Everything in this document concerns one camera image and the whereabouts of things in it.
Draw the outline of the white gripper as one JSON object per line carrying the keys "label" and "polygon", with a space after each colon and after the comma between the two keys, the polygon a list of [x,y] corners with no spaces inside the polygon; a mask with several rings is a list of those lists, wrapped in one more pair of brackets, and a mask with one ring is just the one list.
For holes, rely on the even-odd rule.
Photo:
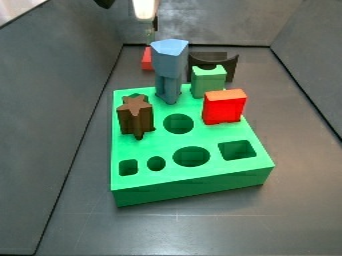
{"label": "white gripper", "polygon": [[[132,0],[133,13],[138,21],[152,21],[160,0]],[[154,41],[154,26],[153,23],[148,24],[145,29],[145,43],[149,45]]]}

